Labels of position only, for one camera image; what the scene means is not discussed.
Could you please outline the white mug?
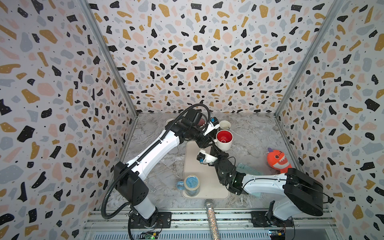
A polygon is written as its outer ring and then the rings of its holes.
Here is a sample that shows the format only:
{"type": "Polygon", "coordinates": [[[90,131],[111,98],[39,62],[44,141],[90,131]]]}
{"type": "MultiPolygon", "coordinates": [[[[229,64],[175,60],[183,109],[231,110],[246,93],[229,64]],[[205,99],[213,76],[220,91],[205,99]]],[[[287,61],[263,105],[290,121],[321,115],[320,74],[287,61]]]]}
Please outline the white mug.
{"type": "Polygon", "coordinates": [[[221,150],[221,151],[228,151],[233,143],[234,136],[233,134],[228,130],[221,130],[218,131],[216,134],[216,138],[214,139],[215,145],[221,150]]]}

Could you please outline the grey mug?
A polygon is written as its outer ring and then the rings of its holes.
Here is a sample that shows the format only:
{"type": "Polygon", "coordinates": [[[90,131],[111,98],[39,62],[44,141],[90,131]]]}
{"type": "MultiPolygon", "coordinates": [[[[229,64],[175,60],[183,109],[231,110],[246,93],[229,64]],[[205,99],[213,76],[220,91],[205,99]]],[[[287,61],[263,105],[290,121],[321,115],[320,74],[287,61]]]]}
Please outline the grey mug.
{"type": "Polygon", "coordinates": [[[220,125],[220,127],[219,127],[220,131],[221,130],[227,130],[228,131],[228,130],[230,130],[230,128],[232,126],[232,124],[229,121],[225,121],[225,120],[220,121],[219,125],[220,125]]]}

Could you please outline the dark green mug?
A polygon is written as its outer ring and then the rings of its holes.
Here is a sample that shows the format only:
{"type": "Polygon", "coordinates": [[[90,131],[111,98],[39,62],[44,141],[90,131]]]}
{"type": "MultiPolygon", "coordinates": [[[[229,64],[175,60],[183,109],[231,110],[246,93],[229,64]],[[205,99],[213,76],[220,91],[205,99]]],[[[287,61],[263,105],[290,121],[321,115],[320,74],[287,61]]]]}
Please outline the dark green mug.
{"type": "Polygon", "coordinates": [[[166,121],[166,126],[167,126],[169,123],[171,123],[173,120],[174,120],[174,119],[168,119],[168,120],[166,121]]]}

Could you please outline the pink ghost mug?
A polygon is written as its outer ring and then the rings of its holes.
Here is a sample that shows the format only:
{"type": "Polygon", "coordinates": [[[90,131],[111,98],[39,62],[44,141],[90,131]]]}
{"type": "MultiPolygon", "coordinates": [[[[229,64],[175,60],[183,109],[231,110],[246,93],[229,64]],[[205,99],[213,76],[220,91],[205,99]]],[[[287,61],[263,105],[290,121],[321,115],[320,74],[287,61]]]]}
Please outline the pink ghost mug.
{"type": "Polygon", "coordinates": [[[204,126],[206,124],[206,122],[207,122],[207,120],[205,118],[201,118],[199,123],[198,123],[199,127],[204,126]]]}

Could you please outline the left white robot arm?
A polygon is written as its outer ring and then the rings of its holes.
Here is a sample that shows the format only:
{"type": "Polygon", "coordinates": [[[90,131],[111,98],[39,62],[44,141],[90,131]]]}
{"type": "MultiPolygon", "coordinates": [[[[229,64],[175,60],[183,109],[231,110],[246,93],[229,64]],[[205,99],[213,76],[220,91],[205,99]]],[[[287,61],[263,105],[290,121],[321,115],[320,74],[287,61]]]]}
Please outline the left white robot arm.
{"type": "Polygon", "coordinates": [[[114,181],[108,192],[117,190],[127,202],[112,214],[104,214],[105,219],[117,215],[129,206],[133,214],[152,226],[158,219],[158,209],[148,197],[149,188],[145,179],[157,163],[172,149],[184,141],[194,141],[200,148],[206,148],[211,142],[210,133],[219,128],[219,120],[210,114],[204,115],[199,110],[201,104],[193,105],[169,121],[161,135],[138,156],[114,167],[114,181]]]}

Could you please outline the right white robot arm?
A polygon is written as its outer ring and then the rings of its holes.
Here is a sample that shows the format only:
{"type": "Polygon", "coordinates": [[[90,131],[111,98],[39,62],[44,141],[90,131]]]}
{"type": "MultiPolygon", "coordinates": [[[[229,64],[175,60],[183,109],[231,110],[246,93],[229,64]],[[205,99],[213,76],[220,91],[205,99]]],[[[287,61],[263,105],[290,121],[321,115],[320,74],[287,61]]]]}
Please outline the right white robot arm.
{"type": "Polygon", "coordinates": [[[215,167],[219,182],[235,195],[258,193],[280,195],[270,202],[267,211],[256,211],[254,223],[258,227],[285,224],[298,214],[321,217],[323,215],[323,185],[303,172],[290,168],[286,173],[256,176],[237,171],[228,154],[218,155],[210,166],[215,167]]]}

